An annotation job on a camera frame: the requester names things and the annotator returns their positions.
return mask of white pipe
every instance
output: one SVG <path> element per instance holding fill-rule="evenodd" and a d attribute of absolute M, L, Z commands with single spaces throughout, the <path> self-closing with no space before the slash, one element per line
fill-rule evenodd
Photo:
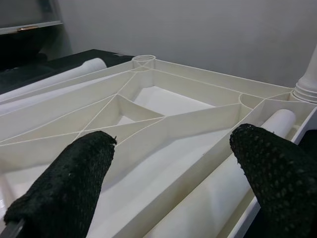
<path fill-rule="evenodd" d="M 102 69 L 107 68 L 104 61 L 100 58 L 95 58 L 84 62 L 81 66 L 65 71 L 63 73 L 54 75 L 52 77 L 40 80 L 38 82 L 26 85 L 24 87 L 12 90 L 10 92 L 0 95 L 0 102 L 15 98 L 17 96 L 24 95 L 26 93 L 33 92 L 35 90 L 48 87 L 50 85 L 63 82 L 68 79 L 76 78 L 88 73 L 93 73 Z"/>
<path fill-rule="evenodd" d="M 285 137 L 295 121 L 295 114 L 283 109 L 262 127 Z M 231 154 L 145 237 L 215 238 L 249 190 L 244 172 Z"/>
<path fill-rule="evenodd" d="M 306 73 L 296 84 L 293 95 L 302 101 L 317 103 L 317 46 Z"/>

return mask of white plastic tray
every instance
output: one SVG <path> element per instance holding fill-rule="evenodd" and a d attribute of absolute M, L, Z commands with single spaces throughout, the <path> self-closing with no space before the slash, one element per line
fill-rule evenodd
<path fill-rule="evenodd" d="M 31 95 L 40 102 L 0 116 L 1 214 L 69 143 L 102 130 L 117 136 L 118 145 L 89 238 L 241 237 L 257 202 L 243 173 L 218 172 L 229 168 L 230 133 L 289 109 L 296 122 L 286 138 L 298 141 L 316 111 L 291 91 L 153 56 L 41 89 Z M 220 189 L 206 189 L 205 224 L 197 224 L 197 210 L 168 215 L 202 184 Z"/>

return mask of gray wall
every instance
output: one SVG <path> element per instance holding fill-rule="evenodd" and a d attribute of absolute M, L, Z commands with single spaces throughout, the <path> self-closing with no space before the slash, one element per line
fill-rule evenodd
<path fill-rule="evenodd" d="M 59 0 L 52 57 L 91 48 L 294 86 L 317 43 L 316 0 Z"/>

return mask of black table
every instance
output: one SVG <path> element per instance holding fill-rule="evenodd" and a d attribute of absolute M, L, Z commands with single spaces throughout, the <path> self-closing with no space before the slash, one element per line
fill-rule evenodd
<path fill-rule="evenodd" d="M 107 67 L 111 67 L 130 61 L 133 57 L 119 56 L 116 53 L 107 51 L 89 50 L 60 59 L 1 71 L 0 94 L 76 68 L 82 65 L 83 62 L 94 58 L 101 58 Z"/>

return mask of cylindrical post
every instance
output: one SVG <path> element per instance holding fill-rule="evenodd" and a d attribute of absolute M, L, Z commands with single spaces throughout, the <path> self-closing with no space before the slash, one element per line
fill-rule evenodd
<path fill-rule="evenodd" d="M 317 103 L 317 46 L 306 73 L 296 84 L 293 95 L 302 101 Z"/>

